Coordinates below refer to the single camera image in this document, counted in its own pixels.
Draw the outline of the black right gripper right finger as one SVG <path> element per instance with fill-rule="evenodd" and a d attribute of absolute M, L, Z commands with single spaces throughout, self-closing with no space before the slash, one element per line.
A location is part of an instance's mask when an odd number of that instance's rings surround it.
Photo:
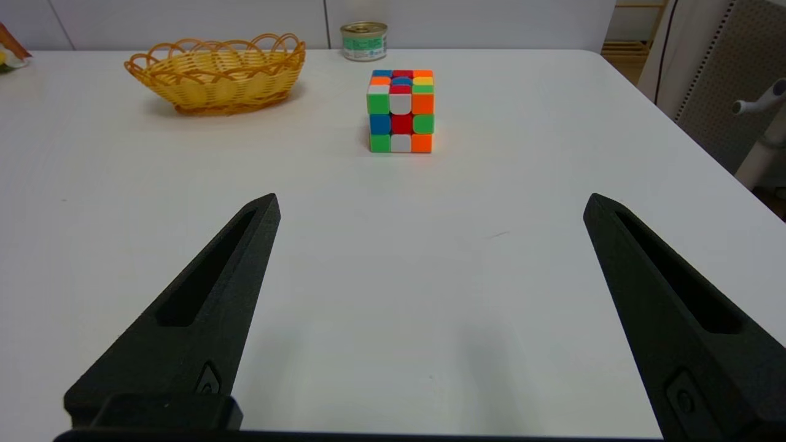
<path fill-rule="evenodd" d="M 784 345 L 621 203 L 583 221 L 663 439 L 783 441 Z"/>

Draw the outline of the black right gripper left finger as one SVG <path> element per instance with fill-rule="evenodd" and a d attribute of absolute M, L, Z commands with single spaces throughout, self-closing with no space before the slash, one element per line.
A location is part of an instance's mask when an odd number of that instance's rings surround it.
<path fill-rule="evenodd" d="M 238 428 L 232 398 L 281 214 L 242 207 L 64 395 L 73 428 Z"/>

